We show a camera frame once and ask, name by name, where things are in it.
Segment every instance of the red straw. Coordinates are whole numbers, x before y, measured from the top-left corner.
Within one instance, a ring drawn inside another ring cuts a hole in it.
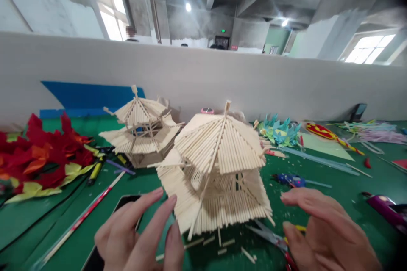
[[[111,191],[113,186],[119,182],[120,178],[123,177],[125,171],[123,171],[117,178],[111,183],[111,185],[99,195],[98,199],[88,208],[88,210],[78,219],[78,221],[70,228],[70,230],[60,239],[60,241],[52,248],[52,250],[45,256],[43,264],[45,265],[52,256],[59,250],[59,248],[67,241],[67,239],[72,235],[72,233],[82,224],[82,222],[89,216],[89,214],[97,207],[97,205],[103,200],[104,197]]]

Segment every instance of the hand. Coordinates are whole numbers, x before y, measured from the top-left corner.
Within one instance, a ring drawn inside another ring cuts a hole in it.
[[[335,199],[314,189],[294,188],[283,193],[281,200],[311,215],[305,237],[290,222],[283,223],[300,271],[382,269],[365,232]]]
[[[164,264],[156,262],[156,251],[162,231],[172,213],[176,195],[171,196],[155,212],[150,223],[140,235],[134,231],[142,214],[163,195],[158,188],[143,195],[136,202],[129,202],[113,213],[96,232],[95,243],[105,261],[105,271],[181,270],[184,262],[184,245],[178,222],[171,225],[165,241]]]

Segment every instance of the popsicle stick pagoda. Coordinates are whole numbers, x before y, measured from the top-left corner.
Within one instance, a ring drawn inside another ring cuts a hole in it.
[[[126,154],[134,168],[143,168],[164,160],[181,124],[176,124],[169,112],[163,115],[168,105],[138,97],[136,86],[131,88],[135,95],[132,101],[114,113],[104,108],[125,126],[99,135],[115,146],[114,152]]]
[[[174,209],[181,233],[267,217],[274,223],[259,169],[265,165],[259,136],[250,126],[227,115],[196,114],[175,138],[174,148],[157,173]]]

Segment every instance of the scissors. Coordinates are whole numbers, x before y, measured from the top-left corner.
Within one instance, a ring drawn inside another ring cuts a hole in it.
[[[287,271],[298,271],[297,265],[295,264],[294,260],[291,258],[290,254],[288,253],[288,245],[284,241],[284,238],[274,234],[272,230],[270,230],[268,227],[266,227],[264,224],[262,224],[257,219],[255,219],[254,221],[259,226],[260,230],[253,228],[251,226],[248,226],[248,225],[246,225],[246,227],[248,229],[252,230],[253,232],[255,232],[260,237],[263,237],[268,242],[275,245],[277,248],[279,248],[283,252],[285,260],[287,261],[287,264],[285,265],[285,268],[287,269]]]

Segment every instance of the smartphone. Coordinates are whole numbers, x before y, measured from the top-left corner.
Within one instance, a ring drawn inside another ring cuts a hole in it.
[[[116,212],[118,209],[120,209],[122,206],[124,206],[128,202],[134,202],[138,200],[141,197],[141,195],[124,195],[123,197],[120,198],[118,204],[116,205],[115,209],[113,212]],[[134,228],[134,231],[136,232],[139,228],[141,218],[138,220],[136,223],[136,226]],[[100,257],[100,254],[98,252],[98,249],[96,246],[93,247],[92,252],[90,253],[88,259],[86,260],[84,267],[82,268],[82,271],[103,271],[105,267],[105,262],[104,260]]]

